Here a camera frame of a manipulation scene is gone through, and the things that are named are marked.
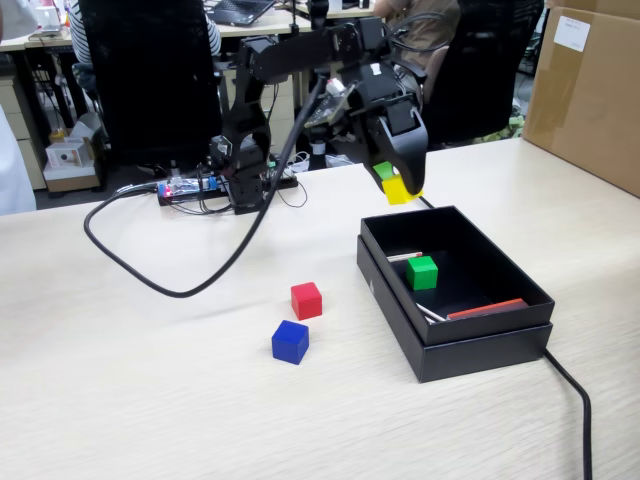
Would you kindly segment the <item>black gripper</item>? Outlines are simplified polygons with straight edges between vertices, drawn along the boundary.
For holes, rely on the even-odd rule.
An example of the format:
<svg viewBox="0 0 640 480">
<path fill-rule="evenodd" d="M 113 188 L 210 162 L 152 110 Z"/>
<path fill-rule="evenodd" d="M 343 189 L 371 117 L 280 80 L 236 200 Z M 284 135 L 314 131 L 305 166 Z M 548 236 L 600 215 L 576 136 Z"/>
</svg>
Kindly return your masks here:
<svg viewBox="0 0 640 480">
<path fill-rule="evenodd" d="M 344 67 L 344 82 L 353 86 L 345 122 L 361 134 L 365 169 L 377 180 L 400 174 L 409 194 L 425 181 L 428 133 L 420 112 L 421 77 L 395 62 L 369 62 Z"/>
</svg>

